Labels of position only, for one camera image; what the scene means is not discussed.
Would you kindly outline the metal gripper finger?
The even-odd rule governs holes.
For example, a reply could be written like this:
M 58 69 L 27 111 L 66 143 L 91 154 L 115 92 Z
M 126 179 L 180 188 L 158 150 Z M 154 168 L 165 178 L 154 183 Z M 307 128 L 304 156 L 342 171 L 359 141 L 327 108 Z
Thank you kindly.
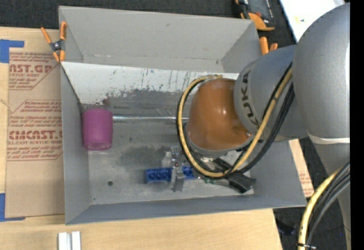
M 183 173 L 183 168 L 180 166 L 173 167 L 172 174 L 171 174 L 171 184 L 172 184 L 172 191 L 182 191 L 185 181 L 185 175 Z
M 183 163 L 183 153 L 179 146 L 172 146 L 165 151 L 162 158 L 162 168 L 179 167 Z

